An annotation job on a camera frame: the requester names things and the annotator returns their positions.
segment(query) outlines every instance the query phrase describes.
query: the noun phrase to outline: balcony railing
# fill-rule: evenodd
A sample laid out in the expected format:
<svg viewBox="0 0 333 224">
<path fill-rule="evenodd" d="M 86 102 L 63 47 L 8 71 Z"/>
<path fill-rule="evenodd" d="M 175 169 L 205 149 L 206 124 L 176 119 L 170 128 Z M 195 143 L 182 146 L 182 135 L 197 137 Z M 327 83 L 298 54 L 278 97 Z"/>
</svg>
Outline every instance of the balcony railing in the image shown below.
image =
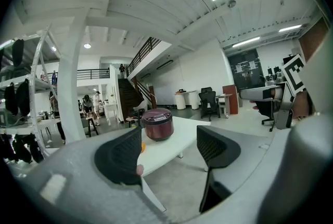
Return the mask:
<svg viewBox="0 0 333 224">
<path fill-rule="evenodd" d="M 48 77 L 51 80 L 53 73 L 48 73 Z M 78 70 L 76 73 L 77 80 L 92 80 L 92 79 L 103 79 L 110 78 L 109 69 L 90 69 L 90 70 Z"/>
<path fill-rule="evenodd" d="M 133 72 L 135 67 L 139 65 L 139 63 L 148 55 L 149 52 L 151 52 L 158 43 L 161 41 L 157 38 L 150 37 L 142 46 L 142 48 L 139 50 L 139 52 L 135 55 L 134 59 L 130 63 L 130 65 L 127 68 L 128 75 Z"/>
</svg>

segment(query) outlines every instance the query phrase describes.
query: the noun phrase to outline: person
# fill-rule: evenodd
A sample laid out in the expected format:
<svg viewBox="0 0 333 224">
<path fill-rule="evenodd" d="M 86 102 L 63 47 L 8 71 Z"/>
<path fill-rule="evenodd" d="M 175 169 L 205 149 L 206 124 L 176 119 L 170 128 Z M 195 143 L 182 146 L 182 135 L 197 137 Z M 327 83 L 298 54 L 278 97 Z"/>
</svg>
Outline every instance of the person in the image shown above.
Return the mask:
<svg viewBox="0 0 333 224">
<path fill-rule="evenodd" d="M 83 97 L 83 101 L 82 101 L 83 111 L 85 113 L 92 112 L 93 111 L 92 106 L 93 106 L 93 102 L 92 102 L 91 98 L 88 95 L 85 95 Z"/>
<path fill-rule="evenodd" d="M 79 106 L 79 111 L 82 111 L 82 105 L 80 103 L 80 100 L 78 99 L 78 106 Z"/>
<path fill-rule="evenodd" d="M 60 118 L 58 100 L 53 95 L 53 92 L 50 92 L 49 99 L 50 99 L 51 107 L 53 110 L 53 118 Z M 58 127 L 58 131 L 60 133 L 60 137 L 62 139 L 62 143 L 66 144 L 66 137 L 65 137 L 65 133 L 63 132 L 61 122 L 57 123 L 57 127 Z"/>
<path fill-rule="evenodd" d="M 101 102 L 100 98 L 99 98 L 99 91 L 96 91 L 96 94 L 94 94 L 93 96 L 93 104 L 94 104 L 94 112 L 97 116 L 97 119 L 100 119 L 99 116 L 99 102 Z"/>
<path fill-rule="evenodd" d="M 124 79 L 125 78 L 125 67 L 123 64 L 120 64 L 119 71 L 120 71 L 120 79 Z"/>
</svg>

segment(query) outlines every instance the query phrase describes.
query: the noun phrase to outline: stair railing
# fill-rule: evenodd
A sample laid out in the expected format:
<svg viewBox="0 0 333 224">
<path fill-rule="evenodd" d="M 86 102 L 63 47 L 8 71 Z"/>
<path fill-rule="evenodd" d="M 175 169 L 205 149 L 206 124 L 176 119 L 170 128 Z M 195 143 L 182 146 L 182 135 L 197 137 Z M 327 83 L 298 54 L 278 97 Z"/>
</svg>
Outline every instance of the stair railing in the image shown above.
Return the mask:
<svg viewBox="0 0 333 224">
<path fill-rule="evenodd" d="M 133 72 L 135 67 L 137 67 L 140 62 L 161 42 L 161 40 L 150 37 L 139 50 L 139 52 L 135 55 L 134 59 L 131 61 L 130 65 L 127 67 L 128 75 Z"/>
</svg>

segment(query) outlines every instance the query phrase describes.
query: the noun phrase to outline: ceiling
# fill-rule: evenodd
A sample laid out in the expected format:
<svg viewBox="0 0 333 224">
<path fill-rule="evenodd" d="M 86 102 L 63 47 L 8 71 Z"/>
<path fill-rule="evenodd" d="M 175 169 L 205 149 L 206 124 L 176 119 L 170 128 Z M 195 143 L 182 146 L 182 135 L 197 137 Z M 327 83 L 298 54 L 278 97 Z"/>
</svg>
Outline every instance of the ceiling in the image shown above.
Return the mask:
<svg viewBox="0 0 333 224">
<path fill-rule="evenodd" d="M 23 26 L 54 22 L 60 49 L 75 14 L 90 8 L 83 43 L 93 48 L 83 54 L 134 57 L 149 36 L 173 44 L 161 58 L 176 58 L 217 38 L 226 52 L 232 44 L 260 35 L 266 41 L 298 37 L 318 15 L 313 0 L 15 0 Z M 301 23 L 297 33 L 277 31 Z"/>
<path fill-rule="evenodd" d="M 78 86 L 78 96 L 93 95 L 96 93 L 94 90 L 98 90 L 98 85 Z M 102 85 L 102 94 L 106 93 L 106 85 Z"/>
</svg>

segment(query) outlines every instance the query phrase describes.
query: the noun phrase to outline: white shelf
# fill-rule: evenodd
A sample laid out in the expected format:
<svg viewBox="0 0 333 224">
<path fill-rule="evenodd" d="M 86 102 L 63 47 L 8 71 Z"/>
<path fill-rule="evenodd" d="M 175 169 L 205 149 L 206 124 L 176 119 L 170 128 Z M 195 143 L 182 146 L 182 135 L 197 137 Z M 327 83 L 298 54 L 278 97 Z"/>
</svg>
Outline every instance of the white shelf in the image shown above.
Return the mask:
<svg viewBox="0 0 333 224">
<path fill-rule="evenodd" d="M 0 82 L 0 89 L 5 89 L 7 86 L 10 86 L 10 83 L 14 83 L 14 85 L 16 87 L 18 87 L 21 83 L 24 82 L 25 79 L 28 79 L 29 81 L 31 80 L 31 75 L 24 75 L 24 76 L 20 76 L 17 78 L 13 78 L 13 79 L 9 79 L 9 80 L 5 80 L 3 82 Z M 47 82 L 38 79 L 37 77 L 35 77 L 35 92 L 36 93 L 41 93 L 41 92 L 46 92 L 50 90 L 50 86 Z"/>
<path fill-rule="evenodd" d="M 42 120 L 37 123 L 38 129 L 44 129 L 46 127 L 50 127 L 56 123 L 60 122 L 59 118 L 53 118 L 51 120 Z M 33 132 L 33 127 L 31 123 L 25 123 L 22 125 L 10 127 L 10 128 L 0 128 L 0 134 L 8 134 L 8 135 L 29 135 Z"/>
</svg>

